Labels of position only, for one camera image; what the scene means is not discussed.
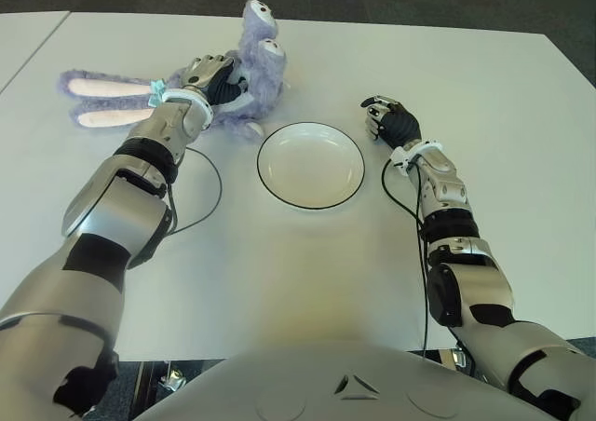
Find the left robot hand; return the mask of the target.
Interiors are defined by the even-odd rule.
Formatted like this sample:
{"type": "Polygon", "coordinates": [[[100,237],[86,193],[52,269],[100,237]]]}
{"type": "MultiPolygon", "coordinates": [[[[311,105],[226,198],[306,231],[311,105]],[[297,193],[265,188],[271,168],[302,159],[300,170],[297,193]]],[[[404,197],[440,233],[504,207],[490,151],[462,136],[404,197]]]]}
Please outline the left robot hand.
{"type": "Polygon", "coordinates": [[[230,77],[235,71],[235,60],[224,55],[205,55],[195,58],[181,73],[182,88],[200,91],[212,105],[226,104],[237,99],[246,87],[230,77]]]}

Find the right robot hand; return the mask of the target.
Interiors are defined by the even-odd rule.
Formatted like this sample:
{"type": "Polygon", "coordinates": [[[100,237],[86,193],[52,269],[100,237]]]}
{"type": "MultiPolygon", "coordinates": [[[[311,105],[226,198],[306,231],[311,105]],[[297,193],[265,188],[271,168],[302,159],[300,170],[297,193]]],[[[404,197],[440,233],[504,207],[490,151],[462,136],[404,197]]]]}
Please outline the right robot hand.
{"type": "Polygon", "coordinates": [[[360,107],[366,111],[366,128],[374,141],[382,140],[395,149],[422,140],[418,120],[400,102],[375,95],[365,99],[360,107]]]}

